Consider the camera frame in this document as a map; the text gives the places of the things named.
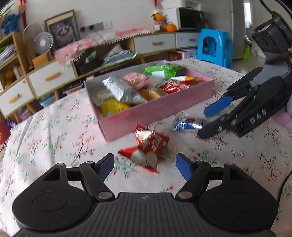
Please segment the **pink strawberry snack packet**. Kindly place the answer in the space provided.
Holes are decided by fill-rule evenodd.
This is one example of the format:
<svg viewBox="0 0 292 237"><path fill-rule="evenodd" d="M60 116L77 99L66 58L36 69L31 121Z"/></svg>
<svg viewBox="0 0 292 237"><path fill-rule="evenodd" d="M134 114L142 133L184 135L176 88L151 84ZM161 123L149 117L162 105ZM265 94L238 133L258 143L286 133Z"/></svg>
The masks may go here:
<svg viewBox="0 0 292 237"><path fill-rule="evenodd" d="M138 90L145 86L146 82L149 80L149 76L142 73L132 72L122 76L122 79Z"/></svg>

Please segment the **small white desk fan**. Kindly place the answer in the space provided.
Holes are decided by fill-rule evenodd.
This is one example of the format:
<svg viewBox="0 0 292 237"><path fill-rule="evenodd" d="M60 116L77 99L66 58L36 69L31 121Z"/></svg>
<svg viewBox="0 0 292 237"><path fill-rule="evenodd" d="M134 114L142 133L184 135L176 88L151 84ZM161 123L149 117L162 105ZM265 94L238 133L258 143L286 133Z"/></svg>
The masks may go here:
<svg viewBox="0 0 292 237"><path fill-rule="evenodd" d="M49 32L42 32L34 39L33 47L37 54L41 55L51 50L53 46L53 36Z"/></svg>

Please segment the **red snack packet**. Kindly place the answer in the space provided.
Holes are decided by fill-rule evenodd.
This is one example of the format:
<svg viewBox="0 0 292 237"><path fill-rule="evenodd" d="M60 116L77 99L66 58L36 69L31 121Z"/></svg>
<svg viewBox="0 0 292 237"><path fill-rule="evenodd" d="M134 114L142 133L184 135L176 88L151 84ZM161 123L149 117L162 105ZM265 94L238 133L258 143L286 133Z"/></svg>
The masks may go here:
<svg viewBox="0 0 292 237"><path fill-rule="evenodd" d="M140 124L136 125L134 135L138 145L119 150L118 153L144 169L158 174L158 157L167 146L169 137Z"/></svg>

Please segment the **silver foil snack pack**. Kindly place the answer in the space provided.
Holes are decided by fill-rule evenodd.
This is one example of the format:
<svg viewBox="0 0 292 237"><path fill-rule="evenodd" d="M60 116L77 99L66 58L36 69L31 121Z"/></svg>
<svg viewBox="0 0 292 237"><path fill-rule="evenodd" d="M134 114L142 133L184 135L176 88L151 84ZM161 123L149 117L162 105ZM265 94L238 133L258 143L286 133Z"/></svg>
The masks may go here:
<svg viewBox="0 0 292 237"><path fill-rule="evenodd" d="M110 90L118 102L127 104L143 104L147 102L126 80L120 77L108 77L102 83Z"/></svg>

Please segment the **blue plastic stool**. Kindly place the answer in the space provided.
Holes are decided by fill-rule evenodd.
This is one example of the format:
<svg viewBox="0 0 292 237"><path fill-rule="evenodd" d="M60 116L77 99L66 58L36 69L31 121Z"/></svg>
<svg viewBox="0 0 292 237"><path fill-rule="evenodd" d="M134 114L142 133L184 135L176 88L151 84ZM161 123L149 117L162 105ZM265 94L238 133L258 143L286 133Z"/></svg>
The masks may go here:
<svg viewBox="0 0 292 237"><path fill-rule="evenodd" d="M197 60L232 68L232 42L225 31L202 29L198 39Z"/></svg>

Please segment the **wooden tv cabinet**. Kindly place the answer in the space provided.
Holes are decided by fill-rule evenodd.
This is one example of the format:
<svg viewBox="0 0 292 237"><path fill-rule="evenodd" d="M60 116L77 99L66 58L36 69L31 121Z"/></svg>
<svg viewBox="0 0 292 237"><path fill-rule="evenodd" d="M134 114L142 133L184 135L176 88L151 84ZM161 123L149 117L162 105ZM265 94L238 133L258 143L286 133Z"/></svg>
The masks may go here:
<svg viewBox="0 0 292 237"><path fill-rule="evenodd" d="M17 110L28 107L35 99L54 93L59 88L88 75L114 68L131 60L164 51L195 47L198 45L199 31L153 33L136 36L109 45L87 49L76 60L61 67L54 60L38 62L31 66L27 47L21 34L11 33L1 40L1 47L12 47L14 55L1 64L1 114L4 118L16 115Z"/></svg>

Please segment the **framed cat picture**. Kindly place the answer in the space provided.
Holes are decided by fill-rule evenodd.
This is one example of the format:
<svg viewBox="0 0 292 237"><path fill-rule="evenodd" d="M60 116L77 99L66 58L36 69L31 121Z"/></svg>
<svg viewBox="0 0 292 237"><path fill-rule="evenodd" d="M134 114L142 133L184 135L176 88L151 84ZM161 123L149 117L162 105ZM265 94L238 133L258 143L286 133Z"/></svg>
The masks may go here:
<svg viewBox="0 0 292 237"><path fill-rule="evenodd" d="M74 10L66 11L45 20L45 28L53 37L52 55L58 49L80 40Z"/></svg>

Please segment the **pink cloth on cabinet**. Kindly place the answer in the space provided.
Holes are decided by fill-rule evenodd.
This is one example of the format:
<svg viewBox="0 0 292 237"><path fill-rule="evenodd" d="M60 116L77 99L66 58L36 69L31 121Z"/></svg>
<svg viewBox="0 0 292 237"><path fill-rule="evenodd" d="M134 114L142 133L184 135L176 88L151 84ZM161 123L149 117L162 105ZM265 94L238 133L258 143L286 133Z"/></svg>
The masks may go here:
<svg viewBox="0 0 292 237"><path fill-rule="evenodd" d="M54 58L61 67L66 67L89 48L109 45L136 36L149 35L153 33L154 32L141 28L125 31L102 30L89 33L85 38L54 51Z"/></svg>

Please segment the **red rice cracker packet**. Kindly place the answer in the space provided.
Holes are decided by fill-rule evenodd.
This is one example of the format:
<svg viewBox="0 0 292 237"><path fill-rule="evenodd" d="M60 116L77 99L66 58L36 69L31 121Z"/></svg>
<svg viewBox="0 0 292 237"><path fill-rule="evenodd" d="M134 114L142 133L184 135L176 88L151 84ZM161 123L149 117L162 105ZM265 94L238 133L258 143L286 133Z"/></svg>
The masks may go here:
<svg viewBox="0 0 292 237"><path fill-rule="evenodd" d="M161 85L159 88L167 94L171 94L188 89L190 85L191 84L188 81L169 80L168 82Z"/></svg>

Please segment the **yellow snack packet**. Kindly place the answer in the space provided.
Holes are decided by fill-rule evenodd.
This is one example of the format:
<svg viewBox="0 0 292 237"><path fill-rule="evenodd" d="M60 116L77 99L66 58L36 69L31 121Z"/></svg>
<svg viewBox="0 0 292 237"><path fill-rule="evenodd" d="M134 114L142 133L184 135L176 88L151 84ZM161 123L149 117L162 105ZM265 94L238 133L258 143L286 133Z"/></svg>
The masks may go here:
<svg viewBox="0 0 292 237"><path fill-rule="evenodd" d="M102 116L105 118L107 116L126 111L130 108L131 107L129 105L118 102L116 99L112 98L102 102L100 111Z"/></svg>

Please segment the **floral table cloth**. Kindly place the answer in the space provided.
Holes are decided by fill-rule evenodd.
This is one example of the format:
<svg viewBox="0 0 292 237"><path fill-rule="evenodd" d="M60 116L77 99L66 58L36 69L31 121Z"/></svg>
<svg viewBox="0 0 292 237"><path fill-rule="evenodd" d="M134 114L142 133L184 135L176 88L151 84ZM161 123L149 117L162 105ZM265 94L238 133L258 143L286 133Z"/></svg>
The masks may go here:
<svg viewBox="0 0 292 237"><path fill-rule="evenodd" d="M158 173L118 154L136 145L133 133L113 142L105 141L85 90L60 99L16 125L1 167L1 230L8 234L19 230L12 214L14 199L54 164L78 166L88 160L98 161L108 153L114 154L115 166L105 182L115 194L176 193L185 183L176 169L177 153L217 167L232 162L280 199L273 232L291 230L290 131L268 120L242 138L221 132L201 140L193 133L172 132L173 119L170 116L149 126L169 137Z"/></svg>

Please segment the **brown beef biscuit packet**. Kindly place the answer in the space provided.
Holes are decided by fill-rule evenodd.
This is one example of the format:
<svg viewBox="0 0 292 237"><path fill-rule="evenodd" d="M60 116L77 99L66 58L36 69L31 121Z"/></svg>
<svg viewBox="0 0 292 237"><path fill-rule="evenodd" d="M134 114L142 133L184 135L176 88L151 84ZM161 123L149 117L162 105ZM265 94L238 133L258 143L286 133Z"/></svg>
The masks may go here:
<svg viewBox="0 0 292 237"><path fill-rule="evenodd" d="M163 96L161 92L156 88L140 89L138 90L138 93L140 94L140 96L142 96L142 98L146 99L147 101L159 99Z"/></svg>

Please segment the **white blue candy packet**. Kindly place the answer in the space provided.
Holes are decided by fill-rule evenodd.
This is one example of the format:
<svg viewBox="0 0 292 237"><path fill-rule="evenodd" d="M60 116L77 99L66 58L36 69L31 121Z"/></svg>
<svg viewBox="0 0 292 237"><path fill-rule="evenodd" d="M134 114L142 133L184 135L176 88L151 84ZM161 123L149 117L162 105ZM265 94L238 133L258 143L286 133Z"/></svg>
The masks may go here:
<svg viewBox="0 0 292 237"><path fill-rule="evenodd" d="M176 116L172 123L172 131L176 133L195 132L202 129L205 124L207 124L207 121L201 118Z"/></svg>

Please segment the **red lantern bag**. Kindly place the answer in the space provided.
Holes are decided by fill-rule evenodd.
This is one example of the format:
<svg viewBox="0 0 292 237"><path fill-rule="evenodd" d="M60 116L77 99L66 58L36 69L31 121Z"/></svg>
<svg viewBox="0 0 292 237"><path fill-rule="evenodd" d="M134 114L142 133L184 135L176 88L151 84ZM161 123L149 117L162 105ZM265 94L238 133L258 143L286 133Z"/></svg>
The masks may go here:
<svg viewBox="0 0 292 237"><path fill-rule="evenodd" d="M0 152L1 152L1 160L4 157L5 148L8 142L8 138L10 137L10 122L7 121L2 114L0 114Z"/></svg>

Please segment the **lotus root biscuit packet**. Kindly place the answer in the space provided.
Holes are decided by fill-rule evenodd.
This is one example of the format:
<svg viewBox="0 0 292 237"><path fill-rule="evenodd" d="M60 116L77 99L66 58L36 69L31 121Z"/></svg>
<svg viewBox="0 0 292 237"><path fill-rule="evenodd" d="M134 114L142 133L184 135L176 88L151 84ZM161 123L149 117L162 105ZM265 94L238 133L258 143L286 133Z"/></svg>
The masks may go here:
<svg viewBox="0 0 292 237"><path fill-rule="evenodd" d="M181 75L181 76L171 77L170 80L175 80L175 81L195 81L195 82L203 81L203 79L200 78L200 77L191 77L191 76L188 76L188 75Z"/></svg>

